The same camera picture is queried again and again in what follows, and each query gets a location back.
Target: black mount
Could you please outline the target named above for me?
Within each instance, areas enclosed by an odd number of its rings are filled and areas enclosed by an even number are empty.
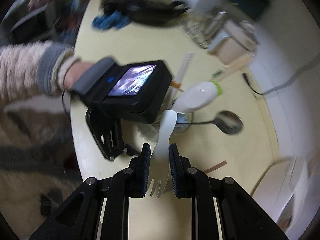
[[[170,146],[173,188],[178,198],[192,198],[192,240],[219,239],[216,208],[223,239],[288,240],[281,229],[232,178],[223,180],[191,167]],[[38,228],[30,240],[94,240],[103,199],[107,198],[100,239],[128,240],[129,198],[142,198],[147,191],[150,146],[128,168],[113,177],[84,181]]]
[[[120,118],[107,117],[97,108],[89,108],[85,115],[90,132],[102,155],[110,160],[125,152],[127,155],[140,155],[122,139]]]

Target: metal screw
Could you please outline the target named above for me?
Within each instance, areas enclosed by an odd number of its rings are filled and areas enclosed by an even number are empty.
[[[128,175],[128,174],[131,174],[131,173],[133,173],[133,169],[131,169],[131,168],[126,168],[126,169],[123,170],[123,173],[124,173],[124,174],[127,174],[127,175]]]
[[[227,184],[233,184],[233,183],[234,183],[234,180],[233,180],[233,178],[231,178],[231,177],[226,177],[226,178],[224,179],[224,182],[227,183]]]
[[[95,184],[96,181],[97,181],[97,180],[96,180],[96,178],[94,178],[94,177],[87,178],[87,179],[85,180],[85,182],[86,182],[88,185]]]
[[[195,173],[197,173],[197,169],[194,168],[194,167],[191,167],[191,168],[187,169],[187,172],[190,173],[190,174],[195,174]]]

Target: table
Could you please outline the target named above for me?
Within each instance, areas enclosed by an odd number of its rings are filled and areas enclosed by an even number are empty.
[[[199,48],[183,32],[180,26],[155,28],[131,23],[120,30],[98,31],[91,27],[99,14],[100,0],[90,0],[82,20],[75,51],[84,60],[97,61],[113,55],[120,64],[163,59],[173,74],[186,52],[195,56],[183,82],[182,89],[209,80],[222,63],[206,50]],[[244,122],[244,130],[236,136],[220,132],[214,125],[193,126],[182,135],[171,138],[182,156],[191,165],[206,170],[224,160],[227,164],[209,176],[222,179],[233,177],[251,193],[264,172],[273,163],[270,141],[258,103],[238,71],[220,82],[224,94],[209,106],[195,113],[194,121],[212,119],[222,110],[238,114]],[[131,157],[118,156],[114,162],[103,158],[86,125],[87,107],[78,100],[71,101],[71,125],[79,168],[83,179],[103,179],[113,176],[128,166]],[[133,122],[122,121],[124,141],[142,149],[147,141],[137,131]],[[178,200],[173,192],[160,198],[147,196],[130,199],[129,239],[190,239],[191,200]]]

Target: camera screen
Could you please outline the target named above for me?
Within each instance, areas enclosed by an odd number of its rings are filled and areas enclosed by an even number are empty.
[[[108,96],[134,96],[145,84],[156,65],[131,67],[120,78]]]

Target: white plastic fork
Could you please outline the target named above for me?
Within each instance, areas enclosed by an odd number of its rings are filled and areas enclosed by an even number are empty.
[[[153,181],[150,196],[159,188],[158,197],[163,193],[170,171],[169,139],[177,122],[177,113],[165,110],[160,120],[159,139],[151,155],[148,188]]]

